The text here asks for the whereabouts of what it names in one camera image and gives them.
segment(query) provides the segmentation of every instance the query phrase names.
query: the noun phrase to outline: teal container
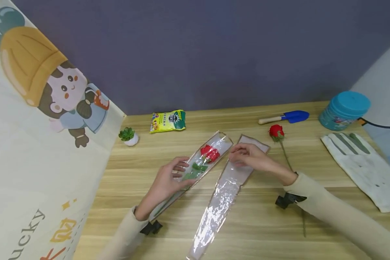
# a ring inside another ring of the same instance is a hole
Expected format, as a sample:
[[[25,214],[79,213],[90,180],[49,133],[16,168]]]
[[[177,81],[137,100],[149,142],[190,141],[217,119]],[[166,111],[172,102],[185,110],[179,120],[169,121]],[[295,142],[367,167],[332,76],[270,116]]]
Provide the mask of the teal container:
[[[319,122],[330,130],[342,131],[367,113],[370,105],[370,99],[361,93],[341,92],[331,99],[329,105],[319,115]]]

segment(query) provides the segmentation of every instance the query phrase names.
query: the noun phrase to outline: white pot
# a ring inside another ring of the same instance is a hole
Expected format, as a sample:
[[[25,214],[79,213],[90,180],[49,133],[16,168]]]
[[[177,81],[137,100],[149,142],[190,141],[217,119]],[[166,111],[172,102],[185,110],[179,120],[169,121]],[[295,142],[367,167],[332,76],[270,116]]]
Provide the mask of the white pot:
[[[125,145],[128,145],[130,147],[132,147],[133,145],[135,145],[137,142],[139,141],[139,136],[137,135],[137,133],[134,133],[134,136],[132,139],[128,140],[128,141],[125,141],[124,144]]]

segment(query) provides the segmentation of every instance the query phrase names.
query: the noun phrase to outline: yellow hat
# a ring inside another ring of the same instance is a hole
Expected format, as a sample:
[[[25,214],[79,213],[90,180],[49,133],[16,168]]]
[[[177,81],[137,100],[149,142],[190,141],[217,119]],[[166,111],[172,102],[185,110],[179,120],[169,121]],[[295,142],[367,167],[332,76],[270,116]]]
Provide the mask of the yellow hat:
[[[37,28],[15,27],[0,43],[4,73],[26,103],[37,107],[52,72],[67,58]]]

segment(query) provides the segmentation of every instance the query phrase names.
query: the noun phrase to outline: cotton glove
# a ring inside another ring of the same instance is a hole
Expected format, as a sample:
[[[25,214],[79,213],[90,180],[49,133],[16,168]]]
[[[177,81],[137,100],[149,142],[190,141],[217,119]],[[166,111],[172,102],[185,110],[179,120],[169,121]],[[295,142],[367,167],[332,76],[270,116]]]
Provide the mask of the cotton glove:
[[[321,138],[335,161],[382,213],[390,212],[390,165],[361,136]]]

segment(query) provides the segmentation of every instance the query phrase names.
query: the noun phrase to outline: hand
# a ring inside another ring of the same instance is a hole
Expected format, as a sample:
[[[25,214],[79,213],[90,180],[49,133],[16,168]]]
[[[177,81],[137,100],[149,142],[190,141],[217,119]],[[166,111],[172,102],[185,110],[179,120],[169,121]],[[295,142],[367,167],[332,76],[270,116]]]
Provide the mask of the hand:
[[[64,129],[59,119],[49,118],[49,122],[51,123],[51,129],[57,133]]]
[[[184,167],[189,167],[189,164],[185,162],[187,160],[189,160],[189,157],[176,157],[170,163],[160,167],[148,193],[134,211],[134,215],[138,221],[147,220],[153,209],[163,200],[171,197],[175,192],[186,186],[195,184],[196,179],[181,182],[173,179],[182,177],[181,174],[172,173],[172,171],[184,172]]]
[[[237,167],[250,166],[255,170],[271,172],[278,165],[266,153],[251,143],[239,143],[230,149],[229,159]]]
[[[298,177],[296,173],[275,162],[251,143],[239,143],[233,146],[229,159],[237,167],[250,166],[255,170],[271,172],[284,186],[293,184]]]

